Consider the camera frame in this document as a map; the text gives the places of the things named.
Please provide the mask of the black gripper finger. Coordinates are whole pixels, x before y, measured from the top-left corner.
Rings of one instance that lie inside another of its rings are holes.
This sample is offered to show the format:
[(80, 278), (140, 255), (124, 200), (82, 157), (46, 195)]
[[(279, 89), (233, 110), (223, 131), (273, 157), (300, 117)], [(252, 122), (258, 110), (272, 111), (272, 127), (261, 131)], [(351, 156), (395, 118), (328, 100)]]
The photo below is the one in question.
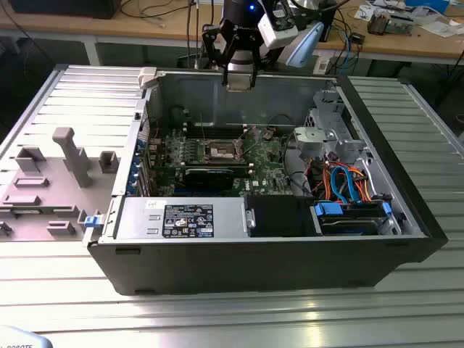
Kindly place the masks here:
[[(225, 48), (222, 52), (215, 48), (215, 40), (221, 35), (225, 40)], [(228, 65), (236, 52), (236, 31), (232, 23), (219, 25), (204, 25), (202, 28), (203, 46), (209, 61), (223, 69), (222, 85), (228, 84)]]
[(257, 73), (258, 73), (258, 70), (261, 64), (260, 45), (258, 44), (258, 41), (255, 36), (250, 37), (250, 47), (251, 47), (250, 51), (252, 53), (252, 65), (253, 65), (250, 87), (254, 88), (256, 79), (257, 79)]

